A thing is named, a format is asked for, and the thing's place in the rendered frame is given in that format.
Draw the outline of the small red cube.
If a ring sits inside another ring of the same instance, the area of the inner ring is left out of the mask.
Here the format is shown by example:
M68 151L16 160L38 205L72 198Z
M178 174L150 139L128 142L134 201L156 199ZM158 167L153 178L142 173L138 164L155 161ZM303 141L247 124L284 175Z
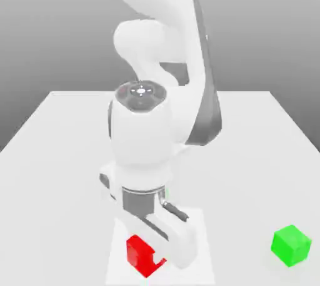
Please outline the small red cube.
M127 261L145 278L163 266L167 260L155 259L155 250L138 235L126 240Z

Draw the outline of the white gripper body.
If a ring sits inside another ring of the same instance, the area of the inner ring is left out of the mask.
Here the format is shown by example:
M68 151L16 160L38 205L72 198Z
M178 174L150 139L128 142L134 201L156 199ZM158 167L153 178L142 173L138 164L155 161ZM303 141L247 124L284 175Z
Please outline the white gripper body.
M188 220L183 221L163 208L145 218L121 209L116 210L116 216L129 233L138 235L175 267L185 269L195 260L198 254L197 233Z

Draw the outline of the small green cube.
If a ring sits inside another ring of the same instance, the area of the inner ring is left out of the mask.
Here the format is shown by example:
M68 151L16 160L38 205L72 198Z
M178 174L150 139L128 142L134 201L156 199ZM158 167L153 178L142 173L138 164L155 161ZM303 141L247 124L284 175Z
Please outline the small green cube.
M307 259L312 240L294 225L274 232L271 251L287 267Z

